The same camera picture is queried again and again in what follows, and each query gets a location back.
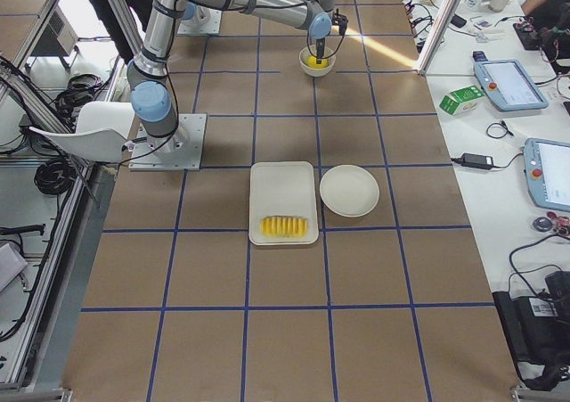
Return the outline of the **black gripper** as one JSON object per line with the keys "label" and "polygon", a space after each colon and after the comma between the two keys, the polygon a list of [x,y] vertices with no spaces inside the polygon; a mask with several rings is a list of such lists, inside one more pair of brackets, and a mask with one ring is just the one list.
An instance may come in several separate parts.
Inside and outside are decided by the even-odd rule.
{"label": "black gripper", "polygon": [[325,38],[318,38],[315,42],[316,55],[315,55],[315,65],[324,66],[325,65]]}

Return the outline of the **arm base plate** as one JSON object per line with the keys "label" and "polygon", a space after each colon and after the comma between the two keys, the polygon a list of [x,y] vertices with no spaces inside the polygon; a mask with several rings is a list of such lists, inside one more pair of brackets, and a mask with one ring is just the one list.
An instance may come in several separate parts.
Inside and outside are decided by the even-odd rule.
{"label": "arm base plate", "polygon": [[222,13],[188,3],[176,34],[178,36],[216,36],[219,34]]}
{"label": "arm base plate", "polygon": [[133,158],[127,163],[133,171],[177,171],[199,170],[203,141],[206,131],[206,114],[180,114],[178,129],[167,144],[163,140],[147,135],[142,123],[139,124],[137,137],[146,140],[137,143],[133,149]]}

